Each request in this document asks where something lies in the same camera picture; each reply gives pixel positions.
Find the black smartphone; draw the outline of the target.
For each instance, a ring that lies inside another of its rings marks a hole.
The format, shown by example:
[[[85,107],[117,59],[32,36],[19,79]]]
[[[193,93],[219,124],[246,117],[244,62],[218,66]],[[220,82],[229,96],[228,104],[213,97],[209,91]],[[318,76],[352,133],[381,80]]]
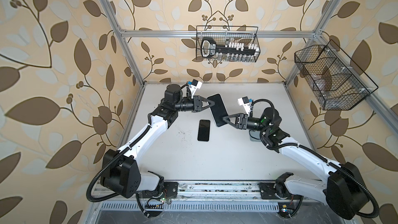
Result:
[[[216,126],[221,127],[225,125],[226,123],[224,122],[223,117],[228,116],[228,112],[221,95],[214,94],[212,96],[209,96],[208,99],[212,99],[215,102],[215,106],[213,106],[210,110]]]
[[[210,120],[200,120],[198,129],[198,141],[208,142],[210,137]]]

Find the light blue phone case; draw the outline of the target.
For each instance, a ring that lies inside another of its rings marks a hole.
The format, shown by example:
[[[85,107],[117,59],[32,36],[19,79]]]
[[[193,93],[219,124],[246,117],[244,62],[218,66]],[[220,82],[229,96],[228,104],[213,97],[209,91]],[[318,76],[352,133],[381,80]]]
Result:
[[[260,131],[249,130],[249,138],[252,142],[261,142]]]

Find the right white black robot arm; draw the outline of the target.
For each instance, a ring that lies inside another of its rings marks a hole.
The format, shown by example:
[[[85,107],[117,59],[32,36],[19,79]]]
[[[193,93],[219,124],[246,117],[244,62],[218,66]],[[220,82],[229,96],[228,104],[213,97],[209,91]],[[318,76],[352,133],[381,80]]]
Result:
[[[275,180],[280,187],[277,195],[284,198],[285,193],[289,193],[316,200],[346,220],[355,215],[368,219],[378,217],[379,204],[367,189],[359,169],[350,162],[328,159],[296,141],[280,128],[282,118],[273,103],[266,102],[269,107],[256,118],[252,111],[259,100],[243,97],[238,103],[245,108],[245,113],[224,116],[223,120],[236,129],[257,132],[268,150],[294,160],[317,177],[308,179],[285,173]]]

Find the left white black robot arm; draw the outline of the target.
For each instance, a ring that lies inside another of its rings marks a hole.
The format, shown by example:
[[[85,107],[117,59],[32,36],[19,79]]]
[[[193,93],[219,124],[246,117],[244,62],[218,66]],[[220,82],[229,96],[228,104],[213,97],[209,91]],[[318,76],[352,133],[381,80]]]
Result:
[[[90,202],[102,202],[116,196],[130,198],[142,191],[155,196],[164,192],[163,176],[154,172],[141,172],[140,159],[175,122],[179,112],[202,112],[215,103],[195,92],[202,83],[193,80],[185,85],[170,84],[159,105],[148,114],[147,124],[118,150],[108,150],[103,156],[101,170],[95,175],[86,192]]]

